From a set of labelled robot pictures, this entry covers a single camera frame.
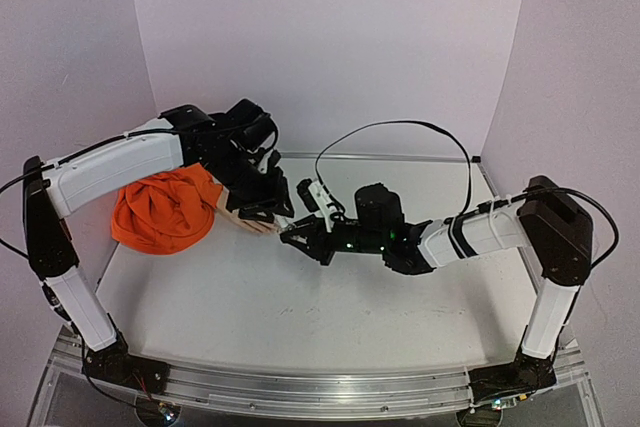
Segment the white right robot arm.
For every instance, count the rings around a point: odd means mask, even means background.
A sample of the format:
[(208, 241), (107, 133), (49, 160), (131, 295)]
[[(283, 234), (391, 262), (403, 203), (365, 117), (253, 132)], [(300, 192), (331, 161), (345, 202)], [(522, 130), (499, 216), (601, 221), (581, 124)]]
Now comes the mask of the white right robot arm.
[(532, 178), (515, 197), (417, 224), (406, 221), (400, 196), (381, 183), (356, 191), (354, 218), (317, 181), (301, 181), (298, 194), (310, 214), (287, 226), (280, 240), (323, 266), (337, 253), (370, 254), (396, 273), (416, 276), (497, 251), (531, 249), (543, 283), (520, 344), (529, 358), (547, 359), (555, 351), (592, 271), (593, 219), (545, 176)]

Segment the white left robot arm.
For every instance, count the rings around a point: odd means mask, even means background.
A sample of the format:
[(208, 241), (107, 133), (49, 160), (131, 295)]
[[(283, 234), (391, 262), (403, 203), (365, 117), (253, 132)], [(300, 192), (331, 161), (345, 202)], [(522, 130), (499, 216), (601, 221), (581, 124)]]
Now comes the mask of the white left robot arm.
[(133, 358), (80, 268), (65, 220), (82, 206), (151, 175), (199, 165), (228, 192), (226, 207), (243, 220), (277, 224), (294, 208), (275, 148), (278, 127), (242, 99), (207, 114), (183, 105), (123, 134), (66, 157), (23, 167), (23, 227), (31, 270), (55, 307), (94, 352), (98, 370), (116, 384), (131, 380)]

